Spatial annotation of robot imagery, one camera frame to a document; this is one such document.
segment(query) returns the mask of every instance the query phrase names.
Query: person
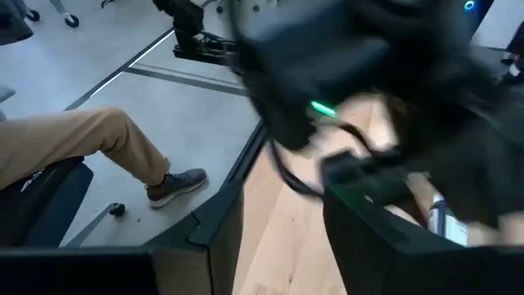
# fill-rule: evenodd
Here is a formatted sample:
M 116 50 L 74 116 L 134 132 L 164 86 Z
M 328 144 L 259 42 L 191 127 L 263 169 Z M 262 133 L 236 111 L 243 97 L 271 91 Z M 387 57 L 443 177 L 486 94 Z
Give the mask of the person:
M 170 163 L 122 110 L 32 116 L 0 122 L 0 189 L 54 162 L 101 151 L 146 185 L 151 207 L 165 206 L 206 181 L 203 169 L 169 173 Z

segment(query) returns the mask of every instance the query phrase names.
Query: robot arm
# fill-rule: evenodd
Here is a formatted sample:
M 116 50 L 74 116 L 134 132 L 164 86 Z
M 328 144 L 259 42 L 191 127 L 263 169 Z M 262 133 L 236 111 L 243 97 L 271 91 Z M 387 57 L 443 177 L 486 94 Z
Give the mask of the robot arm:
M 317 132 L 312 102 L 334 107 L 378 89 L 400 143 L 375 170 L 363 164 L 366 177 L 426 171 L 458 218 L 494 228 L 498 216 L 524 209 L 524 175 L 513 166 L 523 161 L 524 134 L 514 128 L 520 95 L 493 85 L 469 56 L 473 31 L 460 2 L 289 4 L 236 36 L 245 85 L 271 137 L 298 151 Z

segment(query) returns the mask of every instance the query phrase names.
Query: blue light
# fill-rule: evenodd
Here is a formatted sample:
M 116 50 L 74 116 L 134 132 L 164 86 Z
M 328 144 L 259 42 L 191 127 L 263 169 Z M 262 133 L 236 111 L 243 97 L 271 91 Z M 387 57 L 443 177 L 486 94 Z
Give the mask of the blue light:
M 473 0 L 466 1 L 466 3 L 464 4 L 464 11 L 470 12 L 473 10 L 473 8 L 475 8 L 475 1 Z

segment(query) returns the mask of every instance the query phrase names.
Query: sole of shoe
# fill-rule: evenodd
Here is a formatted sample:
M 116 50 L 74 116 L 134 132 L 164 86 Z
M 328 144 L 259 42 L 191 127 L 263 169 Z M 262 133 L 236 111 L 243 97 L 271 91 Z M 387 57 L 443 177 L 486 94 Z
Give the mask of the sole of shoe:
M 178 190 L 176 192 L 172 192 L 171 194 L 167 195 L 166 197 L 163 197 L 162 199 L 160 199 L 158 201 L 149 200 L 149 207 L 155 208 L 155 209 L 162 208 L 163 206 L 165 206 L 169 202 L 171 202 L 171 200 L 173 200 L 174 197 L 176 197 L 178 195 L 181 195 L 183 193 L 190 193 L 190 192 L 194 191 L 195 189 L 200 188 L 205 182 L 206 182 L 206 179 L 203 179 L 198 184 L 195 184 L 195 185 L 187 187 L 187 188 L 182 188 L 182 189 L 180 189 L 180 190 Z

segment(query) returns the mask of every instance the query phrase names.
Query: chair wheel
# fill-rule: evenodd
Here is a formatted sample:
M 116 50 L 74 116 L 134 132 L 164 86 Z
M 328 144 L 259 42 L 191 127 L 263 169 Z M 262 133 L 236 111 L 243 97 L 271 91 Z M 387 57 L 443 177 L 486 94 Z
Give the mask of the chair wheel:
M 111 209 L 111 211 L 109 211 L 110 215 L 112 215 L 114 217 L 121 217 L 125 213 L 125 205 L 124 204 L 114 203 L 113 206 L 115 206 L 115 208 L 113 208 L 113 209 Z
M 76 28 L 80 25 L 80 20 L 78 17 L 71 15 L 71 18 L 73 18 L 73 21 L 70 21 L 68 18 L 65 18 L 65 24 L 68 25 L 71 28 Z
M 25 17 L 27 17 L 31 21 L 39 21 L 40 20 L 40 14 L 37 11 L 34 11 L 32 9 L 29 9 L 29 13 L 25 13 Z

